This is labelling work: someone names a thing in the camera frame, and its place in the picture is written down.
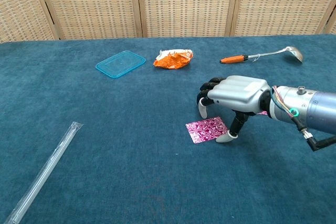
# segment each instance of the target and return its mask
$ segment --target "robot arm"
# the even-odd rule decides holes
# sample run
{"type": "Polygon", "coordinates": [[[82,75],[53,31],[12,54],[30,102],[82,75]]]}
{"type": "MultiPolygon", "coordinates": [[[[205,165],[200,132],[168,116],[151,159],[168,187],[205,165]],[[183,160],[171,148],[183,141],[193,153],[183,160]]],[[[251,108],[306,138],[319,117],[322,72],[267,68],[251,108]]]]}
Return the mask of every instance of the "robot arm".
{"type": "Polygon", "coordinates": [[[272,119],[294,123],[313,151],[336,143],[336,136],[316,141],[307,128],[336,134],[336,94],[306,90],[304,87],[277,87],[282,102],[290,108],[286,112],[273,99],[273,89],[263,79],[244,76],[213,78],[200,90],[197,104],[202,118],[207,117],[206,107],[214,103],[236,112],[228,133],[217,138],[217,142],[238,138],[240,129],[250,116],[267,111],[272,119]]]}

